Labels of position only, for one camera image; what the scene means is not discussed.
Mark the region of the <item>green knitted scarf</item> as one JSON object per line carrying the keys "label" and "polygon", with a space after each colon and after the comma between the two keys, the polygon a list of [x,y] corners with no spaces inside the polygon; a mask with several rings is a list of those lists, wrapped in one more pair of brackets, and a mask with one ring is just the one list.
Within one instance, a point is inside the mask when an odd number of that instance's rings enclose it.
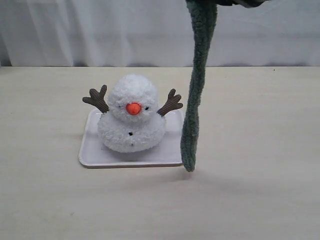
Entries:
{"label": "green knitted scarf", "polygon": [[193,172],[196,166],[196,152],[199,137],[199,106],[205,86],[206,64],[211,48],[218,6],[242,6],[257,8],[264,0],[187,0],[186,6],[191,18],[194,50],[193,65],[189,83],[187,107],[180,139],[180,153],[187,172]]}

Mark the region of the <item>white plush snowman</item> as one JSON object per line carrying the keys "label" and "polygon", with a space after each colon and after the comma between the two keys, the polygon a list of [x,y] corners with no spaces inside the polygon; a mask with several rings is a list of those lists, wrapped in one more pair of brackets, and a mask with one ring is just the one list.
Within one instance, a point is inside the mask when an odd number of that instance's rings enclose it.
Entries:
{"label": "white plush snowman", "polygon": [[127,74],[109,90],[91,88],[82,101],[100,112],[97,135],[101,143],[118,153],[136,153],[157,146],[166,133],[166,115],[183,107],[175,88],[159,105],[157,87],[141,74]]}

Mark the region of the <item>white rectangular tray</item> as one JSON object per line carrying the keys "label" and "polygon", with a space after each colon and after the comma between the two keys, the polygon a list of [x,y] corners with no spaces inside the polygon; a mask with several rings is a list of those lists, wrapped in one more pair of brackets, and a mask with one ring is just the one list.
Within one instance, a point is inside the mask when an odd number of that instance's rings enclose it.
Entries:
{"label": "white rectangular tray", "polygon": [[107,148],[98,137],[97,124],[101,113],[89,112],[84,128],[78,160],[86,168],[148,168],[181,166],[180,142],[184,112],[174,110],[166,115],[166,130],[162,141],[150,149],[119,153]]}

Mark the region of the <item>white backdrop curtain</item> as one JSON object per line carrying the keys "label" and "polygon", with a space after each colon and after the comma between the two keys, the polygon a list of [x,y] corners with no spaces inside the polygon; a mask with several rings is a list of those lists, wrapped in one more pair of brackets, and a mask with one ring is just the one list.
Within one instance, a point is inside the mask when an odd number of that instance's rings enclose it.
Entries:
{"label": "white backdrop curtain", "polygon": [[[3,0],[5,67],[189,67],[184,0]],[[219,6],[207,65],[318,66],[320,3],[271,0]]]}

